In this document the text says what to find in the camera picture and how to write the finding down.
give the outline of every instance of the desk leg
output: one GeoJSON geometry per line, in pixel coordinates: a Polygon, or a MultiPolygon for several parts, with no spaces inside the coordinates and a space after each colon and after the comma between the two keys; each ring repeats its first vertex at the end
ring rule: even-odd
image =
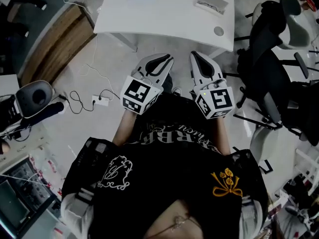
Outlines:
{"type": "Polygon", "coordinates": [[[225,49],[222,49],[222,48],[219,48],[217,50],[215,50],[213,53],[211,53],[210,55],[208,55],[211,59],[219,56],[220,54],[224,53],[226,50],[225,49]]]}
{"type": "Polygon", "coordinates": [[[122,44],[128,46],[130,49],[132,49],[134,52],[137,52],[138,48],[127,38],[125,38],[122,34],[120,33],[110,33],[114,38],[118,39],[122,44]]]}

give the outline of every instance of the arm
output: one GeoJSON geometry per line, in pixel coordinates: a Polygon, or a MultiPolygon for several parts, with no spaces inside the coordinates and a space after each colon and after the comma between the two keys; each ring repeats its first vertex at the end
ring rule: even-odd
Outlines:
{"type": "Polygon", "coordinates": [[[118,147],[122,146],[132,134],[133,127],[135,124],[137,114],[130,111],[125,110],[118,130],[115,133],[112,143],[117,145],[118,147]]]}
{"type": "Polygon", "coordinates": [[[224,124],[224,118],[218,117],[212,120],[213,127],[213,144],[224,155],[230,154],[230,147],[227,132],[224,124]]]}

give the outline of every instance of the white embroidery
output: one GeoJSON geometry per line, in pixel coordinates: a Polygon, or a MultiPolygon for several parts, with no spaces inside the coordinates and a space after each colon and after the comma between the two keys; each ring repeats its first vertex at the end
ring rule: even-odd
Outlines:
{"type": "Polygon", "coordinates": [[[132,167],[132,162],[127,160],[124,156],[118,156],[112,159],[108,168],[105,171],[105,174],[103,175],[102,180],[98,181],[98,187],[110,187],[125,190],[125,188],[128,187],[130,184],[129,182],[126,182],[125,179],[128,176],[129,172],[131,172],[132,167]],[[122,185],[114,185],[115,182],[112,180],[120,180],[120,178],[117,177],[122,175],[124,175],[123,179],[121,180],[122,185]]]}

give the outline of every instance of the black t-shirt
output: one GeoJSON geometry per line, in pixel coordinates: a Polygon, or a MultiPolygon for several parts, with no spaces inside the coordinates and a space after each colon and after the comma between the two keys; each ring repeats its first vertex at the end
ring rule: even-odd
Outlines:
{"type": "Polygon", "coordinates": [[[201,130],[201,117],[187,123],[185,115],[151,119],[152,114],[138,118],[123,147],[91,138],[72,164],[63,196],[97,182],[90,237],[143,238],[160,214],[181,199],[205,238],[238,238],[242,196],[258,200],[263,210],[267,204],[250,152],[218,153],[201,130]]]}

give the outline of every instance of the chair armrest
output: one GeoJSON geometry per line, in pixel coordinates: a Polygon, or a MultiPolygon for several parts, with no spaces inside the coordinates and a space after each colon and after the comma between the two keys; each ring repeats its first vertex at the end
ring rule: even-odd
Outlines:
{"type": "Polygon", "coordinates": [[[267,94],[264,96],[263,106],[273,123],[278,123],[279,121],[281,121],[280,113],[277,109],[275,101],[273,100],[269,92],[267,92],[267,94]]]}
{"type": "Polygon", "coordinates": [[[302,72],[303,72],[305,78],[308,79],[308,77],[309,77],[309,71],[308,71],[308,68],[307,68],[307,66],[306,66],[306,64],[305,64],[305,62],[304,62],[304,60],[301,58],[301,56],[300,56],[300,54],[299,54],[298,52],[296,52],[296,53],[294,54],[294,57],[295,57],[295,59],[296,59],[296,61],[297,61],[298,66],[301,68],[301,70],[302,70],[302,72]]]}

